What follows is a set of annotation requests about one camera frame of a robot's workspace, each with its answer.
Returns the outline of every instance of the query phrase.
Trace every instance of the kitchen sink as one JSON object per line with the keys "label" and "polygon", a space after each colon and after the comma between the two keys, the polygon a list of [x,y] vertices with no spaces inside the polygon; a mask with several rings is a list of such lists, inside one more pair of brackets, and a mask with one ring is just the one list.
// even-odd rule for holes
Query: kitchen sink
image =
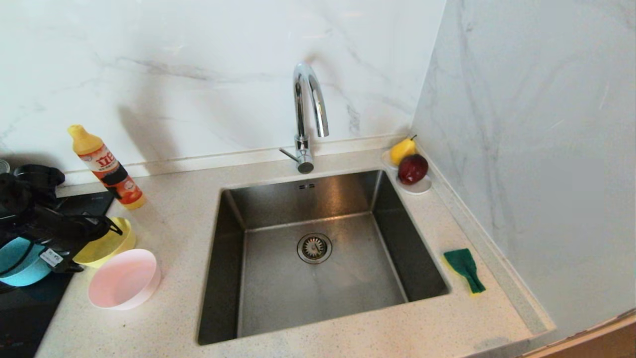
{"label": "kitchen sink", "polygon": [[448,293],[382,170],[226,189],[198,343]]}

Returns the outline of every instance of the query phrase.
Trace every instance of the wall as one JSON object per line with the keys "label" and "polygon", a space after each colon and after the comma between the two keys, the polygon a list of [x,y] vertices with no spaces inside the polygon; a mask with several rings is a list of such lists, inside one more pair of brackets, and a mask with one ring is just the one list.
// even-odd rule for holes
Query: wall
{"label": "wall", "polygon": [[547,340],[636,306],[635,6],[449,0],[413,122]]}
{"label": "wall", "polygon": [[124,163],[293,145],[302,59],[322,83],[324,141],[406,133],[444,4],[5,1],[0,157],[84,169],[74,123]]}

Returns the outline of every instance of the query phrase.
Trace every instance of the chrome faucet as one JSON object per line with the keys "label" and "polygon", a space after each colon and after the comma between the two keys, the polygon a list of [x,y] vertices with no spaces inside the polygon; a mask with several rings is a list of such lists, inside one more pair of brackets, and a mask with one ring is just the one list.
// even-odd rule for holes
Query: chrome faucet
{"label": "chrome faucet", "polygon": [[324,107],[320,84],[311,66],[305,62],[301,62],[294,68],[294,100],[296,101],[296,126],[298,128],[298,134],[294,137],[296,141],[296,155],[289,153],[283,148],[279,150],[296,161],[296,167],[300,173],[307,174],[314,170],[314,163],[312,160],[312,151],[309,147],[309,135],[305,133],[302,82],[307,84],[309,93],[311,93],[318,137],[326,137],[329,135],[327,113]]}

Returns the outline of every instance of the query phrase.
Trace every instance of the apple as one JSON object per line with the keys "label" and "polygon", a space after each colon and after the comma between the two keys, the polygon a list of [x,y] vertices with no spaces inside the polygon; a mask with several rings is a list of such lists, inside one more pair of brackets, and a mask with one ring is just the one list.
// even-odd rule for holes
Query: apple
{"label": "apple", "polygon": [[413,185],[426,175],[429,170],[429,163],[419,154],[405,157],[399,163],[397,177],[402,184]]}

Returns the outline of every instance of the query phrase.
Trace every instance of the sink drain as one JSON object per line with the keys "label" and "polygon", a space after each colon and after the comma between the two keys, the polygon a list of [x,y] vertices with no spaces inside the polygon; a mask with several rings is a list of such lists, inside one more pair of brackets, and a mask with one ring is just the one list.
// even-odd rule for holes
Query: sink drain
{"label": "sink drain", "polygon": [[321,233],[310,233],[300,239],[296,249],[301,260],[319,264],[331,255],[331,240]]}

